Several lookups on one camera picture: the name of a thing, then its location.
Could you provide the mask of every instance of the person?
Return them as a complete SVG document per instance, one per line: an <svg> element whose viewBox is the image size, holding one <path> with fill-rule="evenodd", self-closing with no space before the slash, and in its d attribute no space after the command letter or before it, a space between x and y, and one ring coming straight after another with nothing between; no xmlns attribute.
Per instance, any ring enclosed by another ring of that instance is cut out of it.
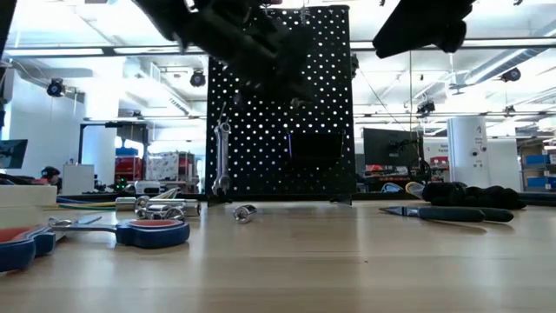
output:
<svg viewBox="0 0 556 313"><path fill-rule="evenodd" d="M41 171L41 178L46 179L50 185L56 186L58 194L62 190L62 178L60 178L60 170L53 166L47 166Z"/></svg>

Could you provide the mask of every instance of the black pegboard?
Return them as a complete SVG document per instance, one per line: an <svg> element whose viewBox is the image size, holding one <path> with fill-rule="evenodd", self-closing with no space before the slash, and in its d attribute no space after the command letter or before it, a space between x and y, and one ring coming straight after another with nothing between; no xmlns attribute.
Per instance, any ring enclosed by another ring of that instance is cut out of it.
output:
<svg viewBox="0 0 556 313"><path fill-rule="evenodd" d="M314 102L293 110L288 103L245 99L243 109L231 102L240 88L233 72L214 59L209 62L207 103L207 155L205 190L216 177L218 118L228 118L229 195L349 194L354 193L354 119L351 90L348 7L311 7L306 17L313 30L314 47L302 72ZM301 26L298 10L268 10L289 28ZM326 169L294 168L289 161L289 132L343 133L342 159Z"/></svg>

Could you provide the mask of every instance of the wooden table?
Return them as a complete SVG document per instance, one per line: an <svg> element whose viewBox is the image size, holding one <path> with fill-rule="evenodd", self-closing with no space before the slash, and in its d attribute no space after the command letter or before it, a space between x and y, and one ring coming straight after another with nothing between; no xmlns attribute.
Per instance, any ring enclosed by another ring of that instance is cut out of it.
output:
<svg viewBox="0 0 556 313"><path fill-rule="evenodd" d="M266 203L244 225L231 216L237 204L211 208L190 222L187 244L165 250L74 234L27 271L0 276L0 311L556 310L556 210L446 224L377 210L389 204Z"/></svg>

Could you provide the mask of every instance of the blue bin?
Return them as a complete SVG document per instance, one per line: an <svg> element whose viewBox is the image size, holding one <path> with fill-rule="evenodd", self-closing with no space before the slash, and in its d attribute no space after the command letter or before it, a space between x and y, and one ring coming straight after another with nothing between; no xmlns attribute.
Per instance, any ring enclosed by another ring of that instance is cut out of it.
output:
<svg viewBox="0 0 556 313"><path fill-rule="evenodd" d="M525 163L527 165L531 164L548 164L550 163L550 157L548 155L532 155L525 157Z"/></svg>
<svg viewBox="0 0 556 313"><path fill-rule="evenodd" d="M527 187L542 187L550 183L551 188L556 188L556 177L528 177Z"/></svg>

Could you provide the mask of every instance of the blue scissors handle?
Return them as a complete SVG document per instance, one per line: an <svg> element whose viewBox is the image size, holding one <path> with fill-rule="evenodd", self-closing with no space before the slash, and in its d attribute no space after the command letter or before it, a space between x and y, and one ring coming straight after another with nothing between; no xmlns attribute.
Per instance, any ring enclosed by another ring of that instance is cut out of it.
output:
<svg viewBox="0 0 556 313"><path fill-rule="evenodd" d="M108 231L118 243L143 249L175 246L189 239L189 224L175 220L126 221L117 225L61 224L0 230L0 272L23 270L56 247L56 232Z"/></svg>
<svg viewBox="0 0 556 313"><path fill-rule="evenodd" d="M116 233L118 243L144 249L171 247L189 239L189 224L176 220L125 221L117 225L71 224L54 226L63 231L108 231Z"/></svg>

